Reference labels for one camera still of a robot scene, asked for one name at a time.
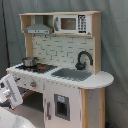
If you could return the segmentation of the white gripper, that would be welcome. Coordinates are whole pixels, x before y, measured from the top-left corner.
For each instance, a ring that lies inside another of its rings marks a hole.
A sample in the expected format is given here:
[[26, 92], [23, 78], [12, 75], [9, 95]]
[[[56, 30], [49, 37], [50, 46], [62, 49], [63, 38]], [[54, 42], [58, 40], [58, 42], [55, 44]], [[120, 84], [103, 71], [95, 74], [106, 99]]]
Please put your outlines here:
[[0, 103], [3, 103], [7, 100], [5, 94], [3, 93], [2, 88], [4, 87], [3, 83], [0, 83]]

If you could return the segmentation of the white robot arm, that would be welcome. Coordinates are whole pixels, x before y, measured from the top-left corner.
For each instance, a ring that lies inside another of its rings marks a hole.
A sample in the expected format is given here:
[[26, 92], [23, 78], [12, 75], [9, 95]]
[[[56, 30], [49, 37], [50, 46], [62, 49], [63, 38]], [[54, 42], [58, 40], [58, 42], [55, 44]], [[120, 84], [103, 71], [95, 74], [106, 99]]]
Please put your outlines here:
[[[10, 88], [0, 82], [0, 103], [8, 101], [12, 108], [23, 103], [17, 87]], [[0, 128], [36, 128], [28, 119], [15, 115], [0, 106]]]

